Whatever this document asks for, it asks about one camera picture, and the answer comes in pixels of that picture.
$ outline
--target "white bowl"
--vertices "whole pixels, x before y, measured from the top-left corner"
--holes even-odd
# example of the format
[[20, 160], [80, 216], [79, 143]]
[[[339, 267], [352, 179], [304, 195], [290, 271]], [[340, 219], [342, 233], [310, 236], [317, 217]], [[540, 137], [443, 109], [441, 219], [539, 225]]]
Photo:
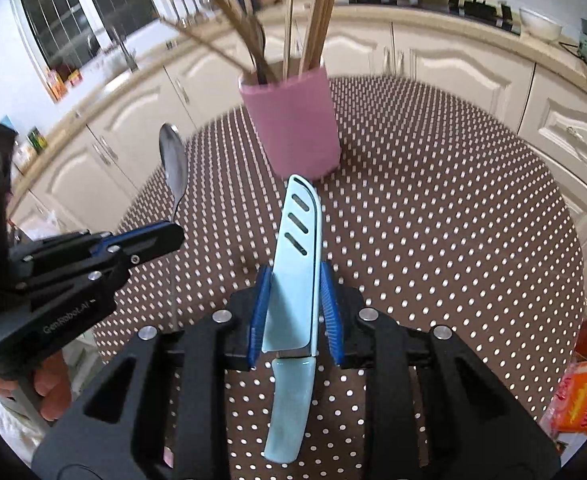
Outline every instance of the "white bowl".
[[562, 25], [529, 9], [520, 9], [520, 20], [529, 34], [550, 43], [560, 37]]

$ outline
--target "metal screw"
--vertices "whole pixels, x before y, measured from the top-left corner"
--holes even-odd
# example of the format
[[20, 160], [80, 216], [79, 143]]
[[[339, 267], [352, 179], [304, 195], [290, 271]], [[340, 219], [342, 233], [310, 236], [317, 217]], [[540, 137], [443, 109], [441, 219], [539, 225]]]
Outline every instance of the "metal screw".
[[378, 319], [380, 313], [375, 310], [374, 308], [363, 308], [360, 312], [358, 312], [358, 316], [363, 321], [375, 321]]
[[433, 329], [433, 335], [435, 335], [437, 339], [447, 340], [451, 338], [453, 332], [446, 325], [438, 325]]
[[231, 314], [228, 310], [216, 310], [213, 313], [213, 320], [216, 323], [226, 323], [227, 321], [231, 321], [233, 314]]
[[158, 329], [156, 327], [154, 327], [153, 325], [143, 326], [138, 331], [138, 337], [140, 339], [142, 339], [143, 341], [150, 341], [151, 339], [153, 339], [157, 335], [158, 335]]

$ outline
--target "faucet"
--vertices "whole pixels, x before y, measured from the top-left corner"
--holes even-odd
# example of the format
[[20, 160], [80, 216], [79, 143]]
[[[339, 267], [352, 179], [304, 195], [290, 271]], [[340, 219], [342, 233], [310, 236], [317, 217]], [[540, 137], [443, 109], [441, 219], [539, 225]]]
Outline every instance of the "faucet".
[[107, 32], [107, 30], [111, 31], [115, 39], [113, 40], [113, 43], [109, 47], [107, 47], [104, 53], [109, 54], [110, 52], [113, 52], [113, 50], [119, 48], [122, 51], [124, 60], [127, 62], [127, 67], [129, 67], [129, 70], [131, 70], [132, 72], [135, 72], [137, 69], [139, 69], [139, 67], [135, 61], [135, 58], [133, 57], [131, 52], [129, 52], [126, 45], [124, 44], [127, 38], [126, 36], [121, 36], [116, 30], [115, 26], [113, 25], [110, 25], [108, 29], [100, 28], [99, 30], [96, 30], [93, 34], [89, 35], [87, 42], [89, 46], [89, 52], [91, 53], [92, 57], [94, 57], [100, 50], [100, 44], [98, 43], [96, 36], [102, 32]]

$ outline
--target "round table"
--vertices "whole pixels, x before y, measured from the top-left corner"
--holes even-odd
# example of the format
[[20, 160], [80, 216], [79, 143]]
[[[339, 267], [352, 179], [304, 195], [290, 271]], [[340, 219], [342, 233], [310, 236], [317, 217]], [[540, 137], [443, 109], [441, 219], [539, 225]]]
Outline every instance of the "round table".
[[[548, 168], [499, 121], [431, 86], [387, 76], [331, 85], [342, 160], [315, 183], [323, 256], [367, 305], [403, 325], [451, 326], [538, 418], [583, 307], [580, 244]], [[245, 108], [209, 124], [187, 152], [186, 241], [172, 258], [181, 326], [222, 308], [254, 283], [260, 264], [273, 264], [285, 197]], [[159, 168], [121, 228], [166, 219], [171, 203]], [[142, 326], [168, 329], [168, 283], [166, 258], [132, 272], [118, 310], [95, 329], [106, 360]], [[296, 462], [281, 466], [260, 455], [273, 400], [269, 361], [228, 373], [233, 478], [359, 479], [363, 375], [335, 367], [320, 336], [306, 438]]]

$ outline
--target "pink utensil holder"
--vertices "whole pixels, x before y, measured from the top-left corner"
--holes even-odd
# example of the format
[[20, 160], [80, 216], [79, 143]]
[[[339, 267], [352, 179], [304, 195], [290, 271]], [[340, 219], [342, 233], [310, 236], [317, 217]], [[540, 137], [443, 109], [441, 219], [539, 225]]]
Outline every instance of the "pink utensil holder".
[[[298, 65], [291, 60], [291, 74]], [[272, 67], [282, 73], [282, 61]], [[317, 180], [339, 166], [340, 139], [324, 67], [262, 86], [252, 73], [240, 80], [240, 94], [277, 176]]]

